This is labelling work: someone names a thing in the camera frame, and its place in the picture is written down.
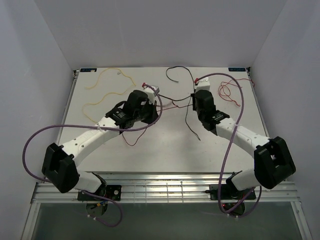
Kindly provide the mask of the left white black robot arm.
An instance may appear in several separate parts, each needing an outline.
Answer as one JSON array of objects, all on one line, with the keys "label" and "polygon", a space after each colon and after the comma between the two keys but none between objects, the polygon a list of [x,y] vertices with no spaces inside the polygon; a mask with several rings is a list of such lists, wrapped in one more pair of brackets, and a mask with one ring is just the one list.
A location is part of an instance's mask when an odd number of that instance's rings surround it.
[{"label": "left white black robot arm", "polygon": [[72,189],[87,191],[95,200],[106,195],[106,182],[93,173],[79,170],[81,162],[107,141],[119,136],[136,122],[151,125],[157,113],[157,86],[134,90],[126,101],[119,102],[95,124],[93,129],[74,139],[57,145],[52,143],[45,152],[42,173],[59,190],[67,193]]}]

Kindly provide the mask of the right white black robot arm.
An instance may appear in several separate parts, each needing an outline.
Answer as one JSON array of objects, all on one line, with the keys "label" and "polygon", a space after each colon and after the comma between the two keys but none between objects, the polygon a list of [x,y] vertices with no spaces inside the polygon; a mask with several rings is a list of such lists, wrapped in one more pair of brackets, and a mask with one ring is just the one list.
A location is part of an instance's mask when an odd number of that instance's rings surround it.
[{"label": "right white black robot arm", "polygon": [[286,141],[269,138],[239,126],[226,113],[218,110],[208,90],[197,90],[192,99],[194,110],[203,127],[214,135],[229,140],[253,158],[253,168],[241,170],[217,187],[217,195],[237,199],[244,191],[264,187],[273,189],[296,172]]}]

